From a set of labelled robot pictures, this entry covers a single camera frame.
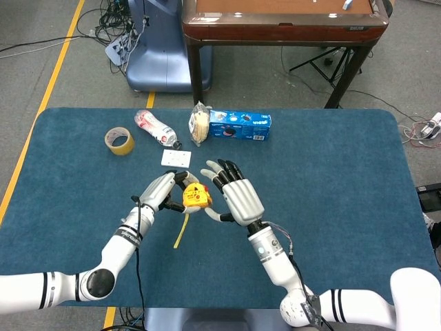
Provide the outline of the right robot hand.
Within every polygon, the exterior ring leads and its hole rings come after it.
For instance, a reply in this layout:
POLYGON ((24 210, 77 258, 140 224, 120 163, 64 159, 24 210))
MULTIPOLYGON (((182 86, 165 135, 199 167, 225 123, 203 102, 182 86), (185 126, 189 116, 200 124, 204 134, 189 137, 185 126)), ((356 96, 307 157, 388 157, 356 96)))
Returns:
POLYGON ((210 169, 202 169, 201 174, 219 189, 228 208, 228 213, 218 213, 211 207, 205 213, 217 222, 236 222, 246 227, 262 219, 265 211, 253 185, 246 179, 239 167, 230 160, 206 160, 210 169))

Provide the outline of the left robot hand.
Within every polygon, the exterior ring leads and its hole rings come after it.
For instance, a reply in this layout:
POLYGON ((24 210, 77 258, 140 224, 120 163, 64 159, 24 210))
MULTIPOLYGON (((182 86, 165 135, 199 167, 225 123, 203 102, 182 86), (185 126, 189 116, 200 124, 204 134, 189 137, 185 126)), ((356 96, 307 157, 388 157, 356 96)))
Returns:
POLYGON ((199 180, 189 171, 170 170, 153 180, 139 197, 139 201, 141 206, 146 205, 154 212, 165 208, 183 214, 192 214, 201 210, 201 207, 185 207, 182 203, 172 201, 171 191, 176 185, 184 190, 189 184, 198 182, 199 180))

